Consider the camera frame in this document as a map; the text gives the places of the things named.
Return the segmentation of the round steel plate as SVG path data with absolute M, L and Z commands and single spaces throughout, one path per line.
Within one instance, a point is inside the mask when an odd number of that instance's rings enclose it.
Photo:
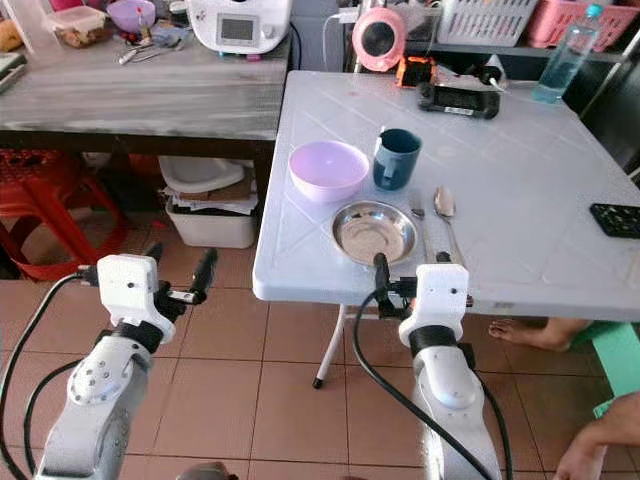
M 330 232 L 340 252 L 370 268 L 378 253 L 394 266 L 419 251 L 419 230 L 410 215 L 384 202 L 361 200 L 339 207 Z

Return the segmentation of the person's hand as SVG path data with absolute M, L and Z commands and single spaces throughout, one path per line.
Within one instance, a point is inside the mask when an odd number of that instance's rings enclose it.
M 576 438 L 563 453 L 552 480 L 599 480 L 608 445 Z

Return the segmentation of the white plastic storage bin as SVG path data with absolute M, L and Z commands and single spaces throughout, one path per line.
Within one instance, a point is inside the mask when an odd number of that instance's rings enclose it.
M 192 212 L 173 202 L 166 202 L 165 212 L 188 246 L 244 250 L 259 238 L 256 220 L 251 215 L 212 209 Z

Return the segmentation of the steel spoon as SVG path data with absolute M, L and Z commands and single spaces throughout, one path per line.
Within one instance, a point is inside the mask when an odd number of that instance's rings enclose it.
M 460 252 L 460 243 L 457 241 L 456 233 L 454 233 L 452 225 L 452 220 L 454 215 L 456 215 L 454 196 L 448 188 L 440 186 L 435 189 L 433 202 L 436 215 L 438 215 L 445 224 L 445 232 L 447 232 L 449 244 L 451 244 L 449 252 L 451 252 L 452 261 L 460 265 L 465 265 L 465 257 L 463 257 Z

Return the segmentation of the steel fork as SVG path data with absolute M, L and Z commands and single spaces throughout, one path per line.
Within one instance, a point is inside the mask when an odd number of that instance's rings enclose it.
M 422 257 L 424 264 L 435 262 L 433 247 L 431 247 L 428 232 L 428 221 L 426 221 L 425 206 L 422 202 L 422 196 L 417 189 L 410 189 L 408 192 L 408 200 L 410 200 L 410 211 L 415 216 L 417 230 L 419 230 L 419 243 L 421 244 Z

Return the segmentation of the dark blue mug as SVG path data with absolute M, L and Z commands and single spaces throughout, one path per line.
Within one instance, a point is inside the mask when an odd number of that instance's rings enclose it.
M 415 133 L 406 129 L 384 129 L 376 142 L 372 160 L 372 183 L 384 191 L 397 191 L 410 183 L 422 147 Z

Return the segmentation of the pink plastic bowl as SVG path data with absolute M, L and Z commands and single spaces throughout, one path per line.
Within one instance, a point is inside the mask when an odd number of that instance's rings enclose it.
M 369 178 L 369 157 L 339 141 L 305 143 L 287 161 L 294 188 L 315 204 L 333 204 L 361 191 Z

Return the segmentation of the person's bare foot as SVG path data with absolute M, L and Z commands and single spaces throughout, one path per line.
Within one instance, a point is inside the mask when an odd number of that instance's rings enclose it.
M 547 324 L 535 328 L 512 319 L 498 319 L 490 321 L 488 333 L 517 346 L 566 352 L 576 335 L 584 332 L 591 323 L 593 321 L 577 317 L 548 317 Z

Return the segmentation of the red plastic stool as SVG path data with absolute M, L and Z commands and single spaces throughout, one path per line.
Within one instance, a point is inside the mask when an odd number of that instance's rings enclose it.
M 0 155 L 0 218 L 14 218 L 12 229 L 0 227 L 0 246 L 15 265 L 36 282 L 50 282 L 118 253 L 127 237 L 128 221 L 106 196 L 81 160 L 56 150 L 4 148 Z M 109 237 L 93 247 L 70 210 L 97 202 L 115 218 Z M 73 256 L 69 262 L 38 265 L 23 255 L 22 246 L 38 225 L 49 228 Z

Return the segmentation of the white folding table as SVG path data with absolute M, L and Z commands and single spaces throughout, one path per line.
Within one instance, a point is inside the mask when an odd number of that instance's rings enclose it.
M 586 317 L 605 335 L 628 340 L 622 364 L 640 367 L 640 239 L 611 238 L 594 204 L 640 206 L 640 189 L 566 105 L 532 101 L 508 88 L 497 118 L 422 111 L 416 93 L 392 77 L 294 70 L 285 81 L 252 289 L 260 300 L 355 307 L 374 287 L 372 271 L 338 250 L 339 204 L 316 204 L 294 187 L 289 156 L 315 141 L 371 152 L 385 128 L 424 143 L 410 186 L 381 192 L 365 182 L 358 197 L 407 210 L 436 188 L 454 196 L 451 224 L 430 215 L 433 250 L 456 234 L 474 314 Z

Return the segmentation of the grey wooden table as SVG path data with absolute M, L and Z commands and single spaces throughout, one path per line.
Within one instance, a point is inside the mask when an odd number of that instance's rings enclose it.
M 0 147 L 246 160 L 264 195 L 289 46 L 251 60 L 193 42 L 122 65 L 124 51 L 113 40 L 28 56 L 26 77 L 0 95 Z

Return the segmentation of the black rectangular device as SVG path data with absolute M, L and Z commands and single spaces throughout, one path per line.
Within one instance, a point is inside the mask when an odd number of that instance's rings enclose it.
M 500 111 L 500 96 L 494 91 L 420 84 L 419 108 L 424 111 L 433 111 L 433 113 L 474 116 L 474 118 L 490 120 Z

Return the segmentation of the robot left leg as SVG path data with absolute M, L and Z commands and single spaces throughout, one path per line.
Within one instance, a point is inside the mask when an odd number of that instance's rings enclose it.
M 239 480 L 221 461 L 196 463 L 175 476 L 175 480 Z

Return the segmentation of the black remote control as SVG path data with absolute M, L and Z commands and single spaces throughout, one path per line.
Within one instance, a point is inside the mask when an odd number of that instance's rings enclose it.
M 640 206 L 591 204 L 589 212 L 605 236 L 640 241 Z

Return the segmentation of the orange and black tool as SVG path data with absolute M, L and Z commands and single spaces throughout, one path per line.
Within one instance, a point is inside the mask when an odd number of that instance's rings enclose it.
M 424 56 L 404 56 L 397 65 L 396 84 L 401 88 L 417 88 L 435 81 L 436 64 Z

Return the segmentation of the small black white gadget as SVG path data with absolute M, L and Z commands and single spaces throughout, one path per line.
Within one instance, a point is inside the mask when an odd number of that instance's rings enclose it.
M 493 87 L 494 90 L 498 91 L 506 90 L 506 87 L 504 87 L 506 70 L 500 64 L 500 59 L 497 55 L 490 55 L 490 58 L 483 65 L 477 67 L 474 74 L 485 86 Z

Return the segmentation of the silver metal spoon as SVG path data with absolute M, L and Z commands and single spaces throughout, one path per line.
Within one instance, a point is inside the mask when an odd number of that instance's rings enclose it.
M 156 58 L 156 56 L 168 54 L 168 52 L 175 52 L 180 50 L 182 46 L 182 38 L 169 42 L 169 44 L 140 44 L 133 47 L 128 47 L 127 50 L 119 56 L 116 63 L 119 65 L 128 65 L 131 63 L 138 63 L 138 61 L 146 61 Z

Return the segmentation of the green plastic stool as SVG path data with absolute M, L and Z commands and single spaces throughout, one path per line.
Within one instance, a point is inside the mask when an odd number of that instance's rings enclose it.
M 640 390 L 640 334 L 634 323 L 594 323 L 575 342 L 593 344 L 614 397 Z

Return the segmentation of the pale green cutting board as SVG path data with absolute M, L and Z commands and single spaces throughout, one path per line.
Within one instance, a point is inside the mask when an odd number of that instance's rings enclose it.
M 9 88 L 26 76 L 28 68 L 26 56 L 20 52 L 9 52 L 4 55 L 0 67 L 3 68 L 3 76 L 0 79 L 0 95 L 4 95 Z

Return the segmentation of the clear blue water bottle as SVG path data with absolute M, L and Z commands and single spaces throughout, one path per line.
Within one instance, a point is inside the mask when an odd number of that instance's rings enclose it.
M 600 15 L 603 12 L 604 6 L 590 4 L 586 6 L 584 18 L 575 20 L 564 29 L 561 42 L 550 55 L 547 68 L 531 92 L 532 100 L 556 104 L 562 99 L 564 91 L 593 52 L 602 29 Z

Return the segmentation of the clear plastic food container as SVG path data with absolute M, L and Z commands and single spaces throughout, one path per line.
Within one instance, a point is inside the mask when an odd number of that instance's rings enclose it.
M 84 5 L 50 13 L 45 17 L 47 27 L 55 37 L 72 49 L 84 49 L 105 40 L 108 37 L 106 19 L 108 15 L 104 12 Z

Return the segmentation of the purple plastic bowl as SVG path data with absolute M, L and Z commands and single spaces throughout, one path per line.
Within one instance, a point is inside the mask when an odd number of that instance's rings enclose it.
M 155 23 L 155 5 L 151 0 L 114 0 L 106 5 L 106 13 L 119 31 L 140 33 Z

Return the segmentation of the white kitchen appliance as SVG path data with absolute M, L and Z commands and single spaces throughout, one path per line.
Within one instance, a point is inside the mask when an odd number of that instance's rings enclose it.
M 293 0 L 189 0 L 188 18 L 202 45 L 229 54 L 265 54 L 289 31 Z

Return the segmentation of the white plastic basket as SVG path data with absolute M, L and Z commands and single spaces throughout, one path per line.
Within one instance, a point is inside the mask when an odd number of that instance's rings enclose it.
M 449 45 L 512 47 L 539 0 L 440 0 L 435 41 Z

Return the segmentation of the pink plastic basket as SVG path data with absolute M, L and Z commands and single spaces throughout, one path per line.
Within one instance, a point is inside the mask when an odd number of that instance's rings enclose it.
M 640 0 L 540 0 L 527 23 L 527 45 L 535 49 L 558 45 L 566 29 L 584 18 L 590 5 L 602 6 L 598 18 L 602 28 L 593 45 L 595 52 L 611 47 L 640 15 Z

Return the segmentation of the golden bread roll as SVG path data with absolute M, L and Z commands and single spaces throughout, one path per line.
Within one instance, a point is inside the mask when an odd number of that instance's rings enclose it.
M 0 23 L 0 51 L 14 52 L 23 45 L 22 37 L 13 20 L 5 19 Z

